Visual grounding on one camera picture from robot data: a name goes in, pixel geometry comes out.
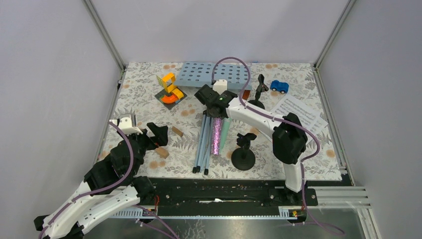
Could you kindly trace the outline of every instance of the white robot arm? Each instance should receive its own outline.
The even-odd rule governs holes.
[[[104,160],[94,164],[77,190],[59,209],[34,220],[36,229],[42,231],[41,238],[79,238],[121,209],[140,202],[148,203],[153,199],[154,187],[149,179],[134,178],[134,176],[143,164],[147,150],[167,145],[168,127],[147,123],[148,128],[154,133],[154,136],[148,137],[146,129],[140,130],[136,127],[134,115],[123,115],[111,122],[117,125],[118,132],[125,134],[127,141],[130,142],[132,161],[128,145],[124,140],[113,148]],[[122,186],[126,187],[123,191],[105,200],[108,194]]]
[[[224,90],[224,86],[222,86],[224,82],[225,80],[216,81],[213,89],[208,85],[204,85],[197,91],[195,97],[206,105],[209,116],[243,121],[272,138],[273,153],[282,161],[285,169],[286,187],[295,193],[301,191],[302,174],[298,158],[306,148],[305,144],[308,138],[305,133],[293,126],[285,123],[280,124],[278,121],[268,119],[259,113],[247,109],[246,106],[263,115],[282,118],[281,115],[268,112],[249,103],[245,103],[246,106],[244,106],[236,94]],[[284,117],[284,119],[300,125],[299,119],[292,113]]]
[[[251,104],[248,104],[248,106],[258,111],[262,111],[263,113],[274,115],[274,117],[276,118],[282,117],[281,115],[273,114]],[[230,101],[226,112],[229,118],[243,121],[248,125],[257,128],[258,130],[260,130],[271,138],[274,133],[274,128],[280,125],[280,123],[277,121],[273,121],[264,116],[260,116],[257,113],[251,112],[240,103],[239,98],[234,98]],[[284,172],[286,174],[286,187],[296,193],[299,192],[302,189],[302,174],[300,162],[297,161],[294,164],[287,164],[283,162],[283,166]]]

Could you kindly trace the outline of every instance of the paper sheet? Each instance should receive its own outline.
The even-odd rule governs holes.
[[[288,113],[296,114],[299,117],[302,126],[311,131],[314,135],[320,133],[321,130],[328,125],[328,123],[319,116],[319,112],[291,95],[285,95],[273,107],[271,112],[282,116],[286,116]],[[312,138],[308,136],[307,144],[311,141]]]

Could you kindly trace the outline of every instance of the wooden block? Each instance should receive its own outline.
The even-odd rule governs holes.
[[[178,128],[176,128],[176,127],[172,127],[172,131],[174,132],[174,133],[176,133],[176,134],[178,134],[180,137],[182,137],[183,136],[183,132],[181,132]]]
[[[247,100],[249,98],[250,91],[245,90],[242,95],[242,99]]]
[[[155,152],[157,152],[160,155],[160,158],[167,158],[169,156],[169,152],[162,147],[158,147],[155,149]]]

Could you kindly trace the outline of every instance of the white wall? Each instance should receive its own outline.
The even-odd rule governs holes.
[[[119,70],[82,1],[0,1],[0,238],[37,238],[94,161]]]
[[[321,67],[384,239],[422,238],[422,1],[358,1]]]
[[[125,62],[315,62],[347,0],[94,0]]]

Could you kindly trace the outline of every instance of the black stand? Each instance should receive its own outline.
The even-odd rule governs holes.
[[[248,102],[254,106],[258,106],[261,109],[265,109],[264,104],[259,101],[259,98],[261,98],[261,93],[268,91],[268,87],[264,84],[264,76],[262,74],[258,76],[258,82],[259,85],[256,88],[255,99]]]
[[[237,137],[237,145],[240,148],[236,149],[231,155],[231,163],[235,168],[246,171],[255,165],[255,154],[249,148],[251,140],[256,139],[256,135],[253,133],[245,135],[238,133]]]

